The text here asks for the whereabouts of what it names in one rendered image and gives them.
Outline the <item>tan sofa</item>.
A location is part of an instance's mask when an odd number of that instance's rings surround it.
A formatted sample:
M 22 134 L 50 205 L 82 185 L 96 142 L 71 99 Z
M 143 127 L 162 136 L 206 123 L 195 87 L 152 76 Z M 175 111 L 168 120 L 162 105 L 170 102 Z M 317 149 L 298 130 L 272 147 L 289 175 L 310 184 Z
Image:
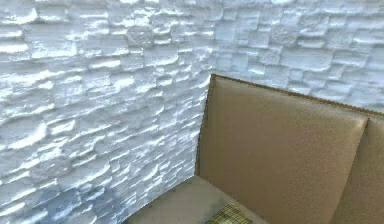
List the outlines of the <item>tan sofa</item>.
M 384 112 L 212 75 L 192 177 L 122 224 L 384 224 Z

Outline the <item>green plaid cushion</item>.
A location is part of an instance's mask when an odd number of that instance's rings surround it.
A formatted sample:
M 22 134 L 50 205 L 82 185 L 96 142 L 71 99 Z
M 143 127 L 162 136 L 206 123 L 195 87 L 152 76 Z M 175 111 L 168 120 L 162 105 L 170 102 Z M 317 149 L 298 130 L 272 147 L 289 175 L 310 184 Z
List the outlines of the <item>green plaid cushion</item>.
M 211 216 L 205 224 L 253 224 L 253 221 L 237 205 L 228 203 Z

